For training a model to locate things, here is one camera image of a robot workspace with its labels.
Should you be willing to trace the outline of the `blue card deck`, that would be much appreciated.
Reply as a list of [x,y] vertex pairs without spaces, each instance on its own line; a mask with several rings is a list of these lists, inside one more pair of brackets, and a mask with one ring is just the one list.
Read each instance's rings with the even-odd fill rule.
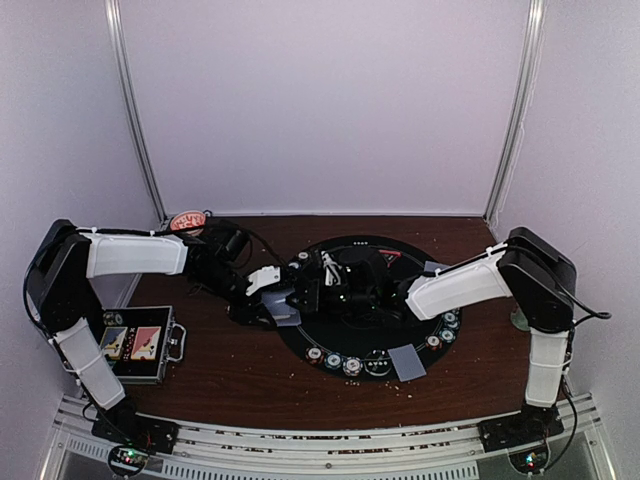
[[297,309],[286,303],[286,298],[289,294],[290,292],[288,290],[262,293],[262,304],[274,320],[278,316],[288,316],[299,313]]

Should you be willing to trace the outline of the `green white chips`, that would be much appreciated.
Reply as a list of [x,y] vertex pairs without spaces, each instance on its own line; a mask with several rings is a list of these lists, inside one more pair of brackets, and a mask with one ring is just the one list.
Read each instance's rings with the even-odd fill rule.
[[337,353],[330,353],[326,356],[324,365],[331,370],[339,369],[342,366],[342,356]]
[[439,332],[439,337],[443,343],[451,344],[456,340],[456,331],[449,328],[443,328]]

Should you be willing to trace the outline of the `dealt blue card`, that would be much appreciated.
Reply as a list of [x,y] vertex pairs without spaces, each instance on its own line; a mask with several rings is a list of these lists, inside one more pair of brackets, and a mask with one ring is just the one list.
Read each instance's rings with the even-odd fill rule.
[[442,265],[434,261],[426,261],[424,263],[424,273],[427,276],[433,276],[437,271],[442,269]]
[[301,316],[299,313],[288,316],[278,316],[275,322],[278,328],[297,327],[301,324]]

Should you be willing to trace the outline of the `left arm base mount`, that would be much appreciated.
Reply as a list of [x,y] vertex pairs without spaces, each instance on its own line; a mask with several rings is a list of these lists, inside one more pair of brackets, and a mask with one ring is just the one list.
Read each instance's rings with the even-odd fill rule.
[[113,443],[134,446],[151,453],[171,454],[179,433],[179,425],[141,415],[99,417],[91,429],[93,436]]

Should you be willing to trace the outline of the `red black all-in triangle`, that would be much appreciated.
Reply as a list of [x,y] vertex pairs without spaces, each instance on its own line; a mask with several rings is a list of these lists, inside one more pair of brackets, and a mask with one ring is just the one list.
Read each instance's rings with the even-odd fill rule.
[[388,267],[402,257],[402,253],[395,250],[380,249],[379,253],[384,257]]

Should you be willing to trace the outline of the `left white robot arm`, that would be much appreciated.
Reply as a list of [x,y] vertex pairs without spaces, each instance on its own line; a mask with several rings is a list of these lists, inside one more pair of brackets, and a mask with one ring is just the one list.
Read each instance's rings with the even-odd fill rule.
[[25,271],[24,307],[91,401],[108,410],[104,425],[121,443],[137,442],[144,424],[119,405],[125,388],[98,344],[104,308],[93,279],[184,275],[232,305],[243,305],[260,288],[278,282],[287,266],[274,254],[273,266],[246,277],[237,273],[233,262],[258,237],[224,220],[136,230],[79,227],[68,219],[57,219],[49,227]]

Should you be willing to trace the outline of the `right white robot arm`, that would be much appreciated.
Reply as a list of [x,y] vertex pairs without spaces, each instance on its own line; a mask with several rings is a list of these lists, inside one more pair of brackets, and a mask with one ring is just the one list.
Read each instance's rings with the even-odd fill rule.
[[576,268],[525,227],[483,253],[448,267],[394,277],[384,250],[354,241],[316,248],[302,261],[286,302],[302,318],[345,319],[357,327],[415,329],[474,304],[512,298],[531,332],[523,407],[513,419],[519,440],[551,424],[574,328]]

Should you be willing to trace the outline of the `blue white chips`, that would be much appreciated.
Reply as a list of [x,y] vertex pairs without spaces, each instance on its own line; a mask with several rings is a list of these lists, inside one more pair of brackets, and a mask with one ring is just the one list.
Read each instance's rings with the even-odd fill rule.
[[343,363],[343,373],[348,377],[358,376],[363,369],[363,362],[358,357],[348,357]]
[[458,329],[460,325],[457,311],[448,311],[442,314],[443,322],[451,329]]

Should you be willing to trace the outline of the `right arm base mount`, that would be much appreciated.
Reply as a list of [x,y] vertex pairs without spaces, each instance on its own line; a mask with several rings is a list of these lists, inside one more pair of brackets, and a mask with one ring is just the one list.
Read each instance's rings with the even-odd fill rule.
[[484,420],[477,428],[486,453],[541,442],[564,432],[558,418],[544,419],[523,413]]

